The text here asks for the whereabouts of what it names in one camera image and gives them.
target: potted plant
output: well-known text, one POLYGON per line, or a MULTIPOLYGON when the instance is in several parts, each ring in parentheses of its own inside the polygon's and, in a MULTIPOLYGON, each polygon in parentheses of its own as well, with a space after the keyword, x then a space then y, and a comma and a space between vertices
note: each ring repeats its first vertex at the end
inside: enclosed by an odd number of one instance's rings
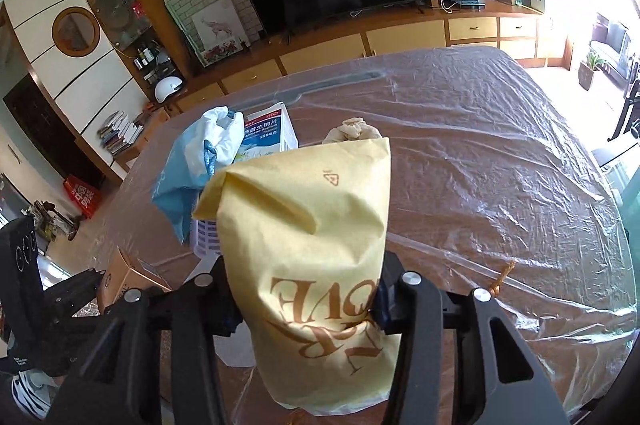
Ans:
POLYGON ((598 53, 592 51, 587 55, 586 62, 580 62, 580 68, 578 68, 578 81, 584 90, 589 90, 591 84, 593 84, 593 74, 606 60, 602 58, 598 53))

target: white helmet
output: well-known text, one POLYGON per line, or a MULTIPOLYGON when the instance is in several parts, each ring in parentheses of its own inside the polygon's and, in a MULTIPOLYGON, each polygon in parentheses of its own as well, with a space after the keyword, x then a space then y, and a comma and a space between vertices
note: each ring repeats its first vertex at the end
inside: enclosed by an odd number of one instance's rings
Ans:
POLYGON ((177 76, 163 78, 156 85, 156 100, 158 100, 158 103, 162 103, 167 97, 180 90, 181 87, 182 81, 177 76))

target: cardboard box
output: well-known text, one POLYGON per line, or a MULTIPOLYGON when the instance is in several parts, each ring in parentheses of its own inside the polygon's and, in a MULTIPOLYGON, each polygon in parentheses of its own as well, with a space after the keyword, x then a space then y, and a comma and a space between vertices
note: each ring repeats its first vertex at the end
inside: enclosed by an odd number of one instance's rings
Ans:
POLYGON ((298 148, 298 138, 281 101, 244 118, 244 139, 234 163, 298 148))
POLYGON ((104 309, 115 303, 128 289, 143 290, 151 286, 158 286, 165 292, 171 291, 168 282, 153 266, 118 248, 98 287, 98 309, 104 313, 104 309))

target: yellow paper bag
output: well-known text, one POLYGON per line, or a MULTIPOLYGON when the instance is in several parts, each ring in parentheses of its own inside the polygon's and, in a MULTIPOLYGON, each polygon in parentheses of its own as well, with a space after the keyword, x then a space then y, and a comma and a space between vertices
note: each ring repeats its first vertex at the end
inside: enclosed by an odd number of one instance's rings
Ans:
POLYGON ((194 212, 215 219, 226 274, 271 397, 315 415, 388 398, 399 336, 370 320, 385 249, 388 138, 233 164, 194 212))

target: wooden shelf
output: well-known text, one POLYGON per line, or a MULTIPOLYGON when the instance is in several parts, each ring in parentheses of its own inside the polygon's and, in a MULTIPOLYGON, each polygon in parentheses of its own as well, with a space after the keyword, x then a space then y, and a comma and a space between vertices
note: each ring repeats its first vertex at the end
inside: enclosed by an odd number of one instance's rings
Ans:
POLYGON ((495 0, 482 0, 485 3, 483 10, 460 10, 451 14, 444 10, 425 8, 421 13, 416 7, 389 7, 382 10, 363 11, 355 18, 345 18, 340 21, 329 21, 316 29, 307 30, 291 37, 289 43, 284 36, 277 35, 265 40, 254 42, 251 47, 241 53, 229 56, 215 63, 197 76, 186 81, 179 93, 171 97, 170 103, 175 104, 181 98, 185 98, 207 85, 217 82, 223 87, 222 79, 229 75, 244 71, 247 68, 257 66, 267 60, 276 60, 282 64, 280 57, 287 53, 309 48, 323 42, 340 39, 355 34, 364 34, 368 31, 401 26, 404 24, 421 23, 432 20, 448 20, 469 17, 534 17, 542 18, 529 8, 503 4, 495 0))

